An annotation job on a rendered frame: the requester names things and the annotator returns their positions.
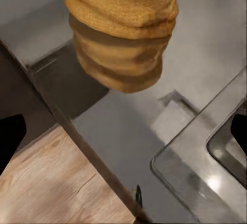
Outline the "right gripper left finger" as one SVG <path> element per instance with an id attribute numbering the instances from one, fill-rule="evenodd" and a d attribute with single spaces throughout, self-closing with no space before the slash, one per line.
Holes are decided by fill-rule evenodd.
<path id="1" fill-rule="evenodd" d="M 0 119 L 0 175 L 27 133 L 22 114 Z"/>

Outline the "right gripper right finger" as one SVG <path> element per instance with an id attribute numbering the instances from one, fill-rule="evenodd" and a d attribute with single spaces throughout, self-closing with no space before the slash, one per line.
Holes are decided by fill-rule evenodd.
<path id="1" fill-rule="evenodd" d="M 232 126 L 231 133 L 244 150 L 247 155 L 247 116 L 241 114 L 235 114 Z"/>

